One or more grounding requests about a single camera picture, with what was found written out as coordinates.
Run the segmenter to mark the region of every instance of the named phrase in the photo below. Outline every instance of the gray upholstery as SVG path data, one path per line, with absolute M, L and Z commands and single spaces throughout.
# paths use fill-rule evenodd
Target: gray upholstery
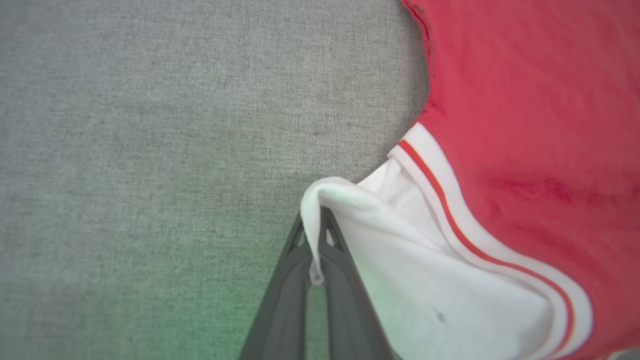
M 235 358 L 304 189 L 426 82 L 396 0 L 0 1 L 0 359 Z

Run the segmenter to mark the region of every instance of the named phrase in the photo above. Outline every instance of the textured fabric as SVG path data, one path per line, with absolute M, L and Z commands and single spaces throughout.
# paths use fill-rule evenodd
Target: textured fabric
M 0 1 L 0 359 L 235 358 L 304 189 L 425 79 L 397 1 Z
M 553 351 L 548 334 L 556 314 L 548 299 L 457 255 L 420 187 L 394 158 L 358 185 L 339 177 L 314 182 L 300 202 L 307 239 L 319 238 L 321 206 L 340 224 L 402 359 L 539 360 Z
M 392 155 L 447 239 L 550 299 L 555 357 L 640 345 L 638 3 L 405 4 L 431 93 Z

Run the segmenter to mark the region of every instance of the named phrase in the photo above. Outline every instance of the clothing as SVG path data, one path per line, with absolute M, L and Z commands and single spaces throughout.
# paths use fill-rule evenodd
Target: clothing
M 308 190 L 305 228 L 310 199 L 338 208 L 349 246 L 369 251 L 359 268 L 386 260 L 358 231 L 378 227 L 372 246 L 413 244 L 419 250 L 399 250 L 395 264 L 423 252 L 413 269 L 448 282 L 415 309 L 445 302 L 459 311 L 468 304 L 456 287 L 473 289 L 481 305 L 472 319 L 450 321 L 477 332 L 429 343 L 441 350 L 433 358 L 599 359 L 640 345 L 640 3 L 403 4 L 423 35 L 427 103 L 388 163 L 360 184 L 368 193 L 337 179 Z M 414 280 L 408 291 L 429 286 Z M 511 313 L 523 299 L 527 314 Z M 487 318 L 483 309 L 504 312 Z M 483 327 L 493 338 L 472 338 Z M 419 344 L 393 337 L 394 346 Z

